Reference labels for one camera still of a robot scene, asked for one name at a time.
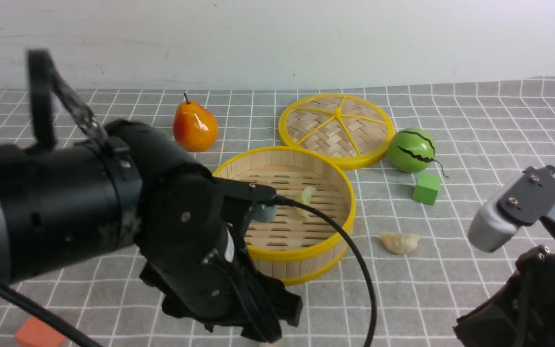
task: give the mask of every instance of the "grid tablecloth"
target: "grid tablecloth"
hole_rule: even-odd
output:
[[[183,100],[176,90],[80,90],[100,121],[119,117],[145,121],[172,137],[172,118]],[[355,242],[379,295],[375,346],[458,347],[452,327],[494,294],[515,269],[515,260],[536,244],[555,251],[539,225],[520,231],[502,249],[485,254],[465,239],[479,206],[502,184],[533,165],[555,165],[555,77],[523,81],[395,86],[348,90],[201,91],[189,97],[206,106],[221,127],[218,140],[197,160],[215,169],[228,158],[279,145],[280,113],[297,99],[317,93],[347,93],[383,108],[396,127],[426,129],[437,159],[450,178],[434,206],[414,202],[414,175],[388,160],[348,171],[357,194]],[[0,143],[30,145],[25,91],[0,91]],[[83,134],[57,112],[60,146]],[[428,171],[440,174],[432,165]],[[422,235],[416,252],[390,254],[374,237],[382,231]],[[14,285],[38,303],[110,347],[246,347],[238,329],[213,334],[187,319],[161,313],[160,293],[138,278],[143,258],[136,248],[92,259]],[[291,287],[304,298],[298,328],[285,327],[283,347],[357,347],[363,344],[370,308],[352,253],[326,275]],[[0,300],[0,347],[27,315]]]

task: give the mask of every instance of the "orange block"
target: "orange block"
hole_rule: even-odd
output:
[[[14,339],[20,347],[60,347],[66,337],[50,325],[32,317],[18,330]]]

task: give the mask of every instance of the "white wall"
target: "white wall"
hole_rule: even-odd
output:
[[[0,88],[348,88],[555,75],[555,0],[0,0]]]

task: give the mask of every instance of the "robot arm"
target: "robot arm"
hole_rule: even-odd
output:
[[[468,239],[493,252],[540,221],[555,239],[555,167],[528,169],[481,207]],[[454,327],[465,347],[555,347],[555,253],[537,246],[515,262],[507,284]]]
[[[251,220],[275,215],[260,203],[274,189],[214,178],[148,125],[102,128],[47,52],[28,61],[37,143],[0,145],[0,283],[137,244],[141,279],[165,294],[170,316],[240,326],[263,342],[281,337],[280,320],[299,324],[302,299],[254,268],[243,239]],[[52,93],[87,141],[53,151]]]

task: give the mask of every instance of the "bamboo steamer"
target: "bamboo steamer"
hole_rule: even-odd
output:
[[[259,148],[231,158],[214,175],[269,185],[287,197],[311,185],[317,189],[311,206],[352,235],[357,206],[352,185],[339,167],[318,154],[294,147]],[[326,273],[347,248],[341,235],[324,220],[312,214],[305,219],[287,206],[278,208],[271,223],[251,223],[245,242],[256,268],[286,285]]]
[[[391,118],[360,97],[318,94],[290,105],[277,129],[282,144],[321,155],[342,170],[376,164],[395,134]]]

